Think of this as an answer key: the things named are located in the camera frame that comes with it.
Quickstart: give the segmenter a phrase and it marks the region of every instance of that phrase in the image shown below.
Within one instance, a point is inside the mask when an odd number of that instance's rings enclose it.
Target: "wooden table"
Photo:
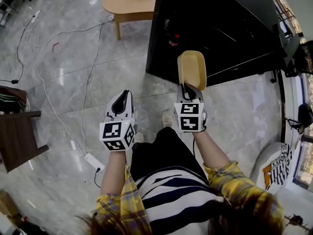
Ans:
[[[119,23],[152,20],[156,0],[102,0],[105,10],[114,14],[116,38],[121,39]]]

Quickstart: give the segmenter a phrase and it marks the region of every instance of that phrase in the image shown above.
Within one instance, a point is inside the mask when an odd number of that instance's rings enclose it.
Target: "chair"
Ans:
[[[25,91],[0,86],[0,92],[26,102]],[[12,105],[8,108],[1,105],[1,111],[6,112],[7,109],[15,113],[0,115],[0,171],[5,173],[49,149],[47,145],[37,146],[32,126],[32,118],[40,117],[41,111],[18,113],[19,110]]]
[[[9,13],[17,13],[17,11],[16,11],[15,9],[13,9],[10,5],[8,5],[8,4],[5,2],[5,0],[0,0],[0,6],[1,6],[2,4],[4,4],[7,8],[10,9],[9,12],[7,12],[7,13],[4,12],[2,18],[0,19],[0,25],[1,25],[2,27],[4,27],[4,25],[1,24],[2,20],[3,20],[4,18],[6,18],[6,16],[7,16]]]
[[[255,161],[250,179],[257,187],[276,194],[287,181],[292,155],[290,145],[281,142],[270,144]]]

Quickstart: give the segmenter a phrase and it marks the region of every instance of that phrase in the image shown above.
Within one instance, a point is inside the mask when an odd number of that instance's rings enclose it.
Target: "black countertop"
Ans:
[[[279,25],[279,17],[276,12],[276,8],[273,0],[235,0],[240,3],[252,14],[254,14],[271,32],[273,32],[273,26]],[[282,43],[285,45],[285,34],[279,28],[279,34]]]

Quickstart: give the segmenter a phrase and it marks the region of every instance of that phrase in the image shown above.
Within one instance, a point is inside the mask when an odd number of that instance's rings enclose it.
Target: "power strip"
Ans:
[[[104,165],[99,160],[97,160],[91,153],[87,153],[87,155],[85,156],[85,160],[95,169],[100,168],[100,171],[104,170]]]

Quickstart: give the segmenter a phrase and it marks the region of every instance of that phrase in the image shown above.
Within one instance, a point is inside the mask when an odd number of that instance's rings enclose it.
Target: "hair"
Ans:
[[[271,214],[271,208],[277,204],[274,196],[268,195],[263,204],[255,210],[258,195],[250,199],[242,206],[234,208],[227,202],[211,200],[210,205],[217,210],[209,220],[208,234],[210,235],[281,235],[284,230],[283,219],[275,218]],[[143,226],[133,213],[130,216],[136,220],[141,234],[151,234]],[[95,217],[81,217],[88,225],[89,235],[132,235],[132,231],[114,213],[108,211],[102,222],[99,223]]]

